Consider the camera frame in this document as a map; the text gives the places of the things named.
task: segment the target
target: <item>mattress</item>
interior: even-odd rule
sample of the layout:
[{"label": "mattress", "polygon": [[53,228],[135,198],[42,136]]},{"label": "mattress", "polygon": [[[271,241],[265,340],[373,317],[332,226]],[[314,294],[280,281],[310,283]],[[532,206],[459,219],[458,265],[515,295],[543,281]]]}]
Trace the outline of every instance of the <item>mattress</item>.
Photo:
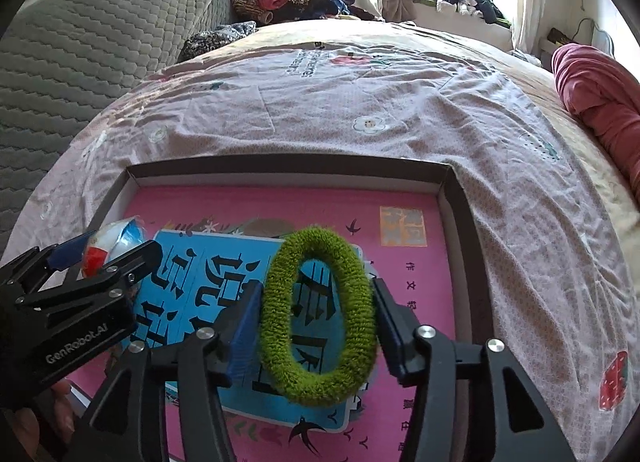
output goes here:
[{"label": "mattress", "polygon": [[[559,105],[553,77],[478,41],[377,22],[296,22],[169,67],[74,139],[2,260],[81,233],[129,164],[269,152],[452,165],[476,219],[498,336],[578,460],[611,450],[640,402],[638,210],[607,155]],[[619,355],[622,384],[609,395],[603,384]]]},{"label": "mattress", "polygon": [[231,12],[229,0],[41,0],[18,13],[0,41],[0,252],[76,134]]}]

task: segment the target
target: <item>strawberry print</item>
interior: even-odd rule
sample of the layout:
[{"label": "strawberry print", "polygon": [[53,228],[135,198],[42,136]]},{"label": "strawberry print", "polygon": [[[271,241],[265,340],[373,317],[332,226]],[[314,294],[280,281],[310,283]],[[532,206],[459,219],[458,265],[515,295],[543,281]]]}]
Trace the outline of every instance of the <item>strawberry print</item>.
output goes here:
[{"label": "strawberry print", "polygon": [[604,372],[600,384],[600,409],[610,412],[625,398],[626,377],[628,374],[627,353],[618,352],[616,359]]}]

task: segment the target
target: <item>black swallow illustration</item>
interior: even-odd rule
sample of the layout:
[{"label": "black swallow illustration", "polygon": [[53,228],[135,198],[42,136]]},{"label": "black swallow illustration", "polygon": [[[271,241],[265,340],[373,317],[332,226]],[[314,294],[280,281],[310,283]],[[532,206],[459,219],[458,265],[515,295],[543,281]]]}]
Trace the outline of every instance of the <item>black swallow illustration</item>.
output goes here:
[{"label": "black swallow illustration", "polygon": [[353,222],[351,222],[350,226],[345,226],[347,228],[347,231],[351,233],[351,236],[353,236],[355,233],[357,233],[359,230],[361,230],[362,228],[357,228],[356,229],[356,218],[353,219]]},{"label": "black swallow illustration", "polygon": [[311,444],[311,441],[309,440],[308,432],[311,429],[321,429],[322,431],[326,431],[319,424],[316,424],[315,422],[307,422],[304,417],[300,417],[300,422],[293,427],[291,433],[289,434],[289,444],[291,444],[291,439],[300,435],[302,443],[305,445],[305,447],[314,455],[319,456],[320,452],[316,449],[316,446]]}]

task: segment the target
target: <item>bed sheet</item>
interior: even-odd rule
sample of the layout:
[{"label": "bed sheet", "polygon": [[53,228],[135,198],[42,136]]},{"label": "bed sheet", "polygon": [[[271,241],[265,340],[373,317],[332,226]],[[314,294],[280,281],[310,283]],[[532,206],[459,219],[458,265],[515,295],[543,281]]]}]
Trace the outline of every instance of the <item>bed sheet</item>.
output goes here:
[{"label": "bed sheet", "polygon": [[129,164],[269,152],[451,164],[476,217],[497,333],[578,459],[608,453],[640,401],[638,211],[551,76],[487,44],[297,22],[167,68],[74,139],[3,261],[81,233]]}]

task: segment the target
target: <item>pink book cover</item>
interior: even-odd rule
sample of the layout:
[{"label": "pink book cover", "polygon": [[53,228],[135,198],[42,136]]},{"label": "pink book cover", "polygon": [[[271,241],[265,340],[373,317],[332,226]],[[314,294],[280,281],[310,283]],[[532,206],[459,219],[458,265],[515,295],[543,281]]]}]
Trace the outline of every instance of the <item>pink book cover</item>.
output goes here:
[{"label": "pink book cover", "polygon": [[[319,188],[143,187],[126,210],[124,217],[130,216],[142,219],[147,237],[172,230],[189,236],[226,233],[272,239],[309,225],[330,228],[356,246],[367,270],[385,280],[397,303],[413,309],[421,323],[454,339],[449,262],[433,195]],[[88,397],[104,380],[107,358],[103,354],[69,377]],[[369,381],[334,416],[335,411],[302,410],[294,424],[233,410],[225,412],[226,425],[239,462],[275,462],[285,457],[301,462],[398,460],[414,393],[389,375],[379,352]],[[305,413],[319,418],[310,422],[303,418]],[[171,402],[166,418],[169,452],[174,460],[183,460],[178,407]]]}]

